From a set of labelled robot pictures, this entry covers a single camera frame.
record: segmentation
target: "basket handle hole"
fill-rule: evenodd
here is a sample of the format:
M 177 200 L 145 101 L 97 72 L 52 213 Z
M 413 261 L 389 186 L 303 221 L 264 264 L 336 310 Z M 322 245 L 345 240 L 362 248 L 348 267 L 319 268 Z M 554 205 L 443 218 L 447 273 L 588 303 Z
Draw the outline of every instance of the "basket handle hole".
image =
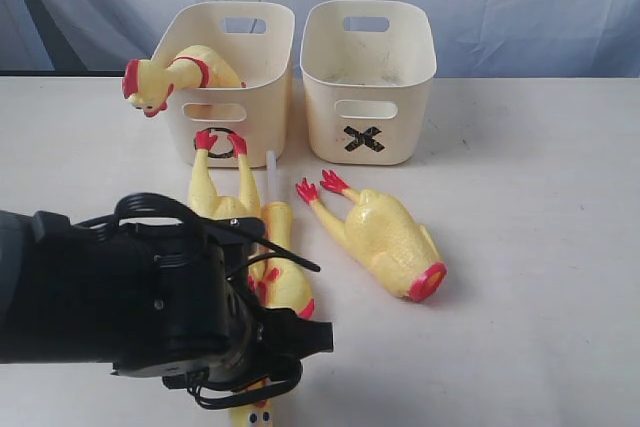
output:
M 240 104 L 186 104 L 184 115 L 196 121 L 242 122 L 247 111 Z
M 343 119 L 390 120 L 398 115 L 398 106 L 388 101 L 339 100 L 335 108 Z
M 345 17 L 342 26 L 344 30 L 349 32 L 386 32 L 389 30 L 389 19 L 386 17 Z
M 264 34 L 267 23 L 252 17 L 225 17 L 220 20 L 220 29 L 227 34 Z

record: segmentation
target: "red chicken feet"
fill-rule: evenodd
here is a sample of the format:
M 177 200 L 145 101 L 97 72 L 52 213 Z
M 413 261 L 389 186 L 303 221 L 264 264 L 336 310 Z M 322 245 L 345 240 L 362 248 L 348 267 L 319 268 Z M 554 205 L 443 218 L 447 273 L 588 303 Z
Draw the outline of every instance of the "red chicken feet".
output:
M 196 132 L 196 149 L 211 150 L 216 140 L 218 140 L 218 136 L 212 135 L 208 130 Z
M 302 182 L 296 184 L 296 190 L 302 200 L 304 200 L 307 204 L 313 202 L 314 200 L 318 200 L 318 189 L 314 184 L 310 184 L 307 182 L 307 179 L 302 179 Z
M 235 157 L 247 154 L 247 142 L 242 137 L 238 134 L 229 134 L 227 138 L 233 144 L 233 155 Z
M 349 188 L 349 184 L 338 177 L 333 170 L 328 172 L 323 170 L 322 177 L 324 177 L 324 180 L 320 181 L 320 185 L 331 192 L 342 194 L 344 190 Z

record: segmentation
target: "rubber chicken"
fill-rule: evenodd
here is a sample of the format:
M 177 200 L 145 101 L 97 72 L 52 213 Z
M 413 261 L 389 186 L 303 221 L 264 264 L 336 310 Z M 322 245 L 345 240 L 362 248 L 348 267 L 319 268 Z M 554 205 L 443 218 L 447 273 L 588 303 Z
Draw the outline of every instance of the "rubber chicken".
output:
M 421 302 L 433 294 L 447 269 L 427 229 L 395 197 L 357 192 L 333 171 L 322 175 L 322 187 L 355 203 L 345 222 L 325 208 L 307 179 L 296 190 L 333 238 L 395 297 Z
M 180 51 L 169 66 L 149 59 L 129 61 L 122 78 L 122 93 L 144 115 L 167 109 L 176 90 L 195 87 L 246 87 L 238 74 L 215 50 L 192 45 Z
M 217 139 L 216 135 L 207 130 L 196 133 L 196 157 L 189 186 L 189 207 L 201 217 L 211 219 L 261 218 L 265 223 L 268 239 L 290 250 L 293 211 L 282 201 L 272 201 L 261 208 L 255 178 L 247 160 L 247 145 L 237 134 L 230 134 L 228 139 L 238 158 L 240 195 L 239 198 L 218 196 L 207 167 L 207 153 Z M 306 319 L 313 314 L 315 301 L 311 286 L 300 267 L 289 260 L 272 258 L 251 265 L 249 286 L 264 307 L 288 307 Z M 230 409 L 229 414 L 233 427 L 267 426 L 273 423 L 270 400 Z

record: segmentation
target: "white plastic bin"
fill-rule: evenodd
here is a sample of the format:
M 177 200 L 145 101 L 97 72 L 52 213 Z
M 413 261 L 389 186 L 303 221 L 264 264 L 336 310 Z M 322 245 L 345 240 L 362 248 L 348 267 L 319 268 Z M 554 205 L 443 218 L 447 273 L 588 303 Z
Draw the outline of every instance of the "white plastic bin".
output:
M 269 150 L 277 156 L 282 153 L 291 101 L 294 29 L 293 12 L 268 2 L 204 2 L 178 13 L 153 59 L 169 65 L 185 47 L 206 45 L 246 83 L 246 88 L 184 89 L 169 97 L 163 114 L 185 162 L 193 164 L 195 134 L 203 129 L 218 131 L 209 167 L 237 166 L 227 140 L 230 132 L 246 140 L 251 167 L 264 166 Z
M 413 155 L 436 73 L 423 10 L 379 0 L 317 5 L 307 18 L 300 64 L 318 157 L 392 165 Z

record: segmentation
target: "red comb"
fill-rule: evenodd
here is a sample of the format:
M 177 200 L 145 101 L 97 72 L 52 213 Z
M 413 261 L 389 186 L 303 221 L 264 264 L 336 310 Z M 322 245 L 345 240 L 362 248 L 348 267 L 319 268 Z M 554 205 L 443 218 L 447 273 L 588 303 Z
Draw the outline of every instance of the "red comb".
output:
M 122 93 L 124 98 L 127 99 L 131 94 L 135 94 L 138 91 L 138 64 L 139 60 L 130 60 L 127 64 L 127 68 L 124 71 L 124 77 L 122 78 Z

